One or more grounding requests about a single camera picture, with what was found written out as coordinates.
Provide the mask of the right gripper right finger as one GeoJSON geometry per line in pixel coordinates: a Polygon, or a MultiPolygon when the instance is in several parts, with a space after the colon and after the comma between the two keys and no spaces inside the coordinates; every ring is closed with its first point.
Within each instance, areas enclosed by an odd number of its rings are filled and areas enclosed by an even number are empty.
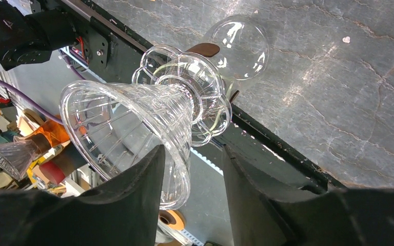
{"type": "Polygon", "coordinates": [[[235,245],[394,245],[394,189],[293,188],[223,149],[235,245]]]}

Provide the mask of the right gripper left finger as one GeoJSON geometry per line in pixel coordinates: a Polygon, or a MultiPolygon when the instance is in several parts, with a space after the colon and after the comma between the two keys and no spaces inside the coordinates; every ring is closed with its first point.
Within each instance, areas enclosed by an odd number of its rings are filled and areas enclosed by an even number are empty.
{"type": "Polygon", "coordinates": [[[79,196],[0,190],[0,245],[154,245],[166,151],[79,196]]]}

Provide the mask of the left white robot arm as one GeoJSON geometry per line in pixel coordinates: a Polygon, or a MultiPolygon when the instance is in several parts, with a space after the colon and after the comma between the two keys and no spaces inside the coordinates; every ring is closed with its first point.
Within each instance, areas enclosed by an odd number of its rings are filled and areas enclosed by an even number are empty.
{"type": "Polygon", "coordinates": [[[53,51],[76,40],[74,23],[64,11],[35,10],[23,15],[7,1],[0,1],[0,72],[47,62],[53,51]]]}

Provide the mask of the small glass server cup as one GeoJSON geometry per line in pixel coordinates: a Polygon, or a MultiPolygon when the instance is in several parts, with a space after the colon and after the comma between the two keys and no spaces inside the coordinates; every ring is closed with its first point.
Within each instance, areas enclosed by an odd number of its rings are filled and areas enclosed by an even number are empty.
{"type": "Polygon", "coordinates": [[[220,51],[208,60],[225,82],[230,102],[255,84],[266,70],[269,40],[258,23],[243,15],[233,15],[210,27],[200,43],[215,44],[220,51]]]}

